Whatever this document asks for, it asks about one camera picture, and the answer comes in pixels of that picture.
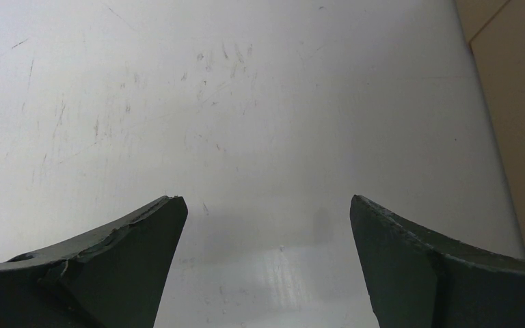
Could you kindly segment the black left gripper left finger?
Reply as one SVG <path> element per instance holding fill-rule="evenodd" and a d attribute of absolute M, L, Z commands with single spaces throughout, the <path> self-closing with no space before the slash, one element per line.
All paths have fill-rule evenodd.
<path fill-rule="evenodd" d="M 187 215 L 163 196 L 0 262 L 0 327 L 152 327 Z"/>

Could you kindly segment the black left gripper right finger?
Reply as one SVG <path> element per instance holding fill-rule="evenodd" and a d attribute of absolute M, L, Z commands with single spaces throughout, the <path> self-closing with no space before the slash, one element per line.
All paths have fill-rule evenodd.
<path fill-rule="evenodd" d="M 525 260 L 409 221 L 370 199 L 350 222 L 380 327 L 525 327 Z"/>

